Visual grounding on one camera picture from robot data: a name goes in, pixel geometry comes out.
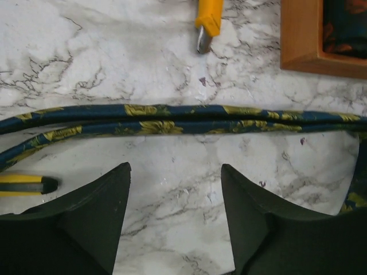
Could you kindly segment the blue yellow floral tie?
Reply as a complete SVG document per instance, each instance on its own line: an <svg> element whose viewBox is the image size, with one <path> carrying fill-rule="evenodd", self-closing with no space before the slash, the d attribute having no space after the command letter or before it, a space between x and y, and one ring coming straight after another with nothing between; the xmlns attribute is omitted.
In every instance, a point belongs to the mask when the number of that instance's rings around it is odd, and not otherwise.
<svg viewBox="0 0 367 275"><path fill-rule="evenodd" d="M349 131L359 136L354 175L342 212L366 207L366 118L349 113L269 111L228 105L74 105L24 113L1 121L1 134L52 124L44 132L1 153L1 170L54 143L72 138L132 135L210 135L288 131Z"/></svg>

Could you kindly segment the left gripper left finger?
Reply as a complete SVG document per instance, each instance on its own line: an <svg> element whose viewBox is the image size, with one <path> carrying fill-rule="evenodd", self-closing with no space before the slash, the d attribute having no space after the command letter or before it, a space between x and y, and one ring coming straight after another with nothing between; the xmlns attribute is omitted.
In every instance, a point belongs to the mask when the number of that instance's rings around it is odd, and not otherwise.
<svg viewBox="0 0 367 275"><path fill-rule="evenodd" d="M131 166L20 214L1 216L1 274L112 274Z"/></svg>

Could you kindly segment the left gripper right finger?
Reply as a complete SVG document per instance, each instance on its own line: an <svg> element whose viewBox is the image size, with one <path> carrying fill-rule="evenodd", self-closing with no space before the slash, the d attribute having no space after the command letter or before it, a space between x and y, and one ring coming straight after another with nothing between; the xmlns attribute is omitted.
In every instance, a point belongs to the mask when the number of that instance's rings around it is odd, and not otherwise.
<svg viewBox="0 0 367 275"><path fill-rule="evenodd" d="M327 215L225 164L221 184L235 274L365 274L366 210Z"/></svg>

